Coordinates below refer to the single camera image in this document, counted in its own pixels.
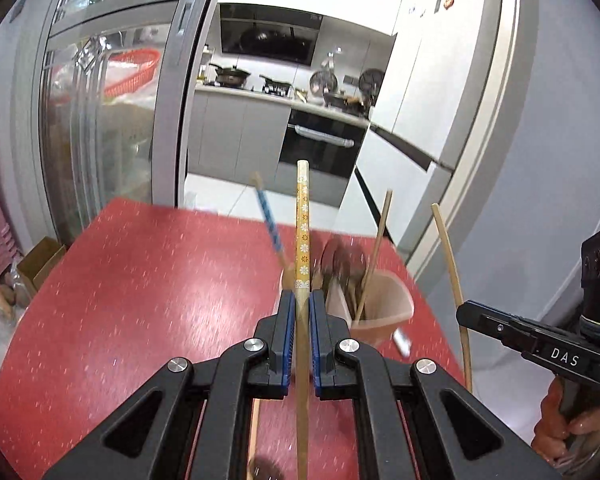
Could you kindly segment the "right human hand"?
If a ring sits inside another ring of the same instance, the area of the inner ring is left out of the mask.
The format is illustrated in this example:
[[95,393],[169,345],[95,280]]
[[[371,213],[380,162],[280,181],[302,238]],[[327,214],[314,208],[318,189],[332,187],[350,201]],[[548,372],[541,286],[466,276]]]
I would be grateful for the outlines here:
[[566,440],[569,437],[587,436],[600,430],[600,406],[566,419],[559,411],[563,396],[564,386],[556,377],[541,402],[541,418],[534,427],[531,441],[535,452],[551,465],[567,455]]

